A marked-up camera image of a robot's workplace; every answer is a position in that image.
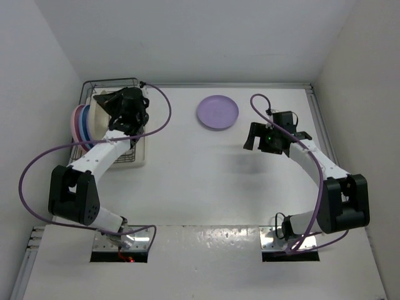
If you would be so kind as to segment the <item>pink plate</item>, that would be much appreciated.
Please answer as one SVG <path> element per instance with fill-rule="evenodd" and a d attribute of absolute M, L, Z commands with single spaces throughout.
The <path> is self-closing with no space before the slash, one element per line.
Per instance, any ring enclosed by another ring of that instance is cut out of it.
<path fill-rule="evenodd" d="M 72 138 L 75 143 L 81 142 L 81 138 L 79 136 L 79 115 L 81 112 L 81 109 L 84 107 L 84 105 L 78 105 L 77 107 L 74 108 L 73 112 L 71 113 L 71 118 L 70 118 L 70 130 L 72 134 Z"/>

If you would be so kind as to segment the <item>blue plate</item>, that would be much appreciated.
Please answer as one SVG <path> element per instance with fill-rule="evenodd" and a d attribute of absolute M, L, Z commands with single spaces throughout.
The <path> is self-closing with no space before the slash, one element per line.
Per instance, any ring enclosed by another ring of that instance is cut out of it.
<path fill-rule="evenodd" d="M 90 141 L 90 135 L 89 135 L 89 131 L 88 131 L 88 113 L 89 113 L 89 105 L 85 105 L 82 109 L 81 112 L 79 114 L 79 121 L 78 121 L 78 125 L 79 125 L 79 132 L 81 135 L 81 138 L 83 141 Z"/>

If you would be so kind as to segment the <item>purple plate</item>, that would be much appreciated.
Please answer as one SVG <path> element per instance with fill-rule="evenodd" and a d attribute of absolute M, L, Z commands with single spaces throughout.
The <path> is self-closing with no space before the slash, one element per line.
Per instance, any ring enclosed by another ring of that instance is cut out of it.
<path fill-rule="evenodd" d="M 94 139 L 94 105 L 89 105 L 86 117 L 87 132 L 90 140 Z"/>
<path fill-rule="evenodd" d="M 235 125 L 239 117 L 239 107 L 230 97 L 211 95 L 198 104 L 196 117 L 205 128 L 223 131 Z"/>

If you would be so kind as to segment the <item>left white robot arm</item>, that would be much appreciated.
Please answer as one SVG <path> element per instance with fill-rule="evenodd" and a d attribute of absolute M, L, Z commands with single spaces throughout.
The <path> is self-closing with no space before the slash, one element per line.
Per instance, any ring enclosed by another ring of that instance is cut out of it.
<path fill-rule="evenodd" d="M 97 183 L 115 160 L 134 148 L 149 121 L 149 99 L 138 87 L 124 87 L 93 97 L 109 115 L 103 142 L 68 166 L 57 166 L 51 174 L 49 212 L 57 217 L 120 233 L 126 222 L 122 216 L 101 207 Z"/>

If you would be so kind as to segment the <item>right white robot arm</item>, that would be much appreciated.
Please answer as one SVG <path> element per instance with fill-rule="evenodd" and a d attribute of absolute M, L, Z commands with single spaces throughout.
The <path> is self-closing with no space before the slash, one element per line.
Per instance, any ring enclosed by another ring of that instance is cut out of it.
<path fill-rule="evenodd" d="M 305 131 L 298 131 L 291 111 L 275 112 L 267 124 L 252 122 L 243 148 L 285 154 L 303 168 L 318 186 L 316 211 L 285 216 L 280 238 L 290 240 L 304 233 L 336 233 L 370 223 L 368 182 L 331 161 Z"/>

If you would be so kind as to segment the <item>cream plate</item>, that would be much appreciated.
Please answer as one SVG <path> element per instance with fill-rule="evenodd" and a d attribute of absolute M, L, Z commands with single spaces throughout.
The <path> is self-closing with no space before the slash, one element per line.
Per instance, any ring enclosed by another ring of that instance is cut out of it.
<path fill-rule="evenodd" d="M 89 105 L 94 105 L 94 139 L 100 140 L 104 137 L 108 130 L 109 114 L 94 100 L 94 95 L 91 97 Z"/>

